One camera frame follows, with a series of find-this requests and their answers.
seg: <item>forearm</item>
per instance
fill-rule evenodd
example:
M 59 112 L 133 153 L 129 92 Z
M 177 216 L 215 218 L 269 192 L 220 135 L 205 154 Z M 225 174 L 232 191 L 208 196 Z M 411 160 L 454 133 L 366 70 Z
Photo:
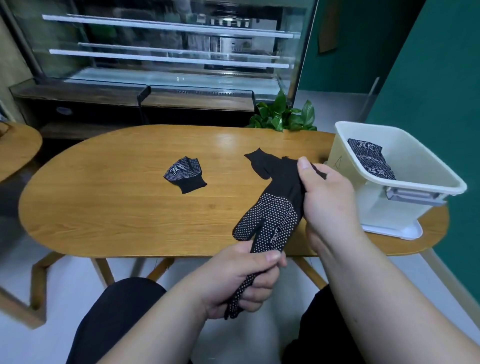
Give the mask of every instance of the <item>forearm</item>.
M 336 302 L 372 363 L 476 363 L 479 347 L 361 234 L 319 245 Z
M 188 362 L 206 312 L 186 279 L 154 304 L 99 364 Z

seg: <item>white plastic bin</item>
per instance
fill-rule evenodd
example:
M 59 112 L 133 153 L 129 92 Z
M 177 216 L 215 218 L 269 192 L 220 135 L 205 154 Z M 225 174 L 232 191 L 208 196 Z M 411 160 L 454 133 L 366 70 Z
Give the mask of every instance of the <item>white plastic bin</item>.
M 352 182 L 362 224 L 401 230 L 467 189 L 455 172 L 401 129 L 349 121 L 338 121 L 335 128 L 327 164 Z M 383 147 L 396 181 L 368 173 L 348 145 L 350 138 Z

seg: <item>person's left hand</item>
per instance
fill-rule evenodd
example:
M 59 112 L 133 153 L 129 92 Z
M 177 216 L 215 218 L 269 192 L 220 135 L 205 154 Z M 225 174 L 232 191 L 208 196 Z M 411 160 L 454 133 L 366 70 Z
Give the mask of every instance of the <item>person's left hand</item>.
M 183 283 L 187 287 L 184 288 L 196 292 L 208 318 L 224 316 L 226 301 L 249 274 L 263 272 L 243 292 L 239 301 L 241 308 L 255 312 L 272 294 L 280 275 L 278 266 L 287 266 L 285 253 L 278 250 L 250 253 L 251 248 L 252 241 L 231 245 L 185 278 Z

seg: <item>baseboard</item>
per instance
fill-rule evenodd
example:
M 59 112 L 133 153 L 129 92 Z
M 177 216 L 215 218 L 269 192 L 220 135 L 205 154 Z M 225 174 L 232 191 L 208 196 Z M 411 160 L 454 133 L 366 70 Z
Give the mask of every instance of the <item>baseboard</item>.
M 420 253 L 423 259 L 428 263 L 430 268 L 440 278 L 443 284 L 455 297 L 457 302 L 462 306 L 468 316 L 472 319 L 475 325 L 480 329 L 480 305 L 473 298 L 470 292 L 463 286 L 463 284 L 455 277 L 445 263 L 439 258 L 433 249 L 427 249 Z

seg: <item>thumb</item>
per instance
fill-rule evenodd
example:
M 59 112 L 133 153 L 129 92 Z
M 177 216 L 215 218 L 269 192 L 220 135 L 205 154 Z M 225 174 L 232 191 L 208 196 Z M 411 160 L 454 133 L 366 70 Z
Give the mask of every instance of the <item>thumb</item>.
M 249 275 L 252 273 L 265 272 L 275 266 L 282 256 L 278 250 L 270 250 L 263 253 L 242 254 L 238 260 L 237 267 L 240 269 L 241 275 Z
M 299 171 L 300 179 L 303 182 L 303 185 L 305 186 L 305 190 L 307 192 L 313 191 L 313 189 L 318 186 L 319 181 L 323 181 L 323 179 L 313 169 L 307 157 L 299 158 L 297 162 L 297 168 Z

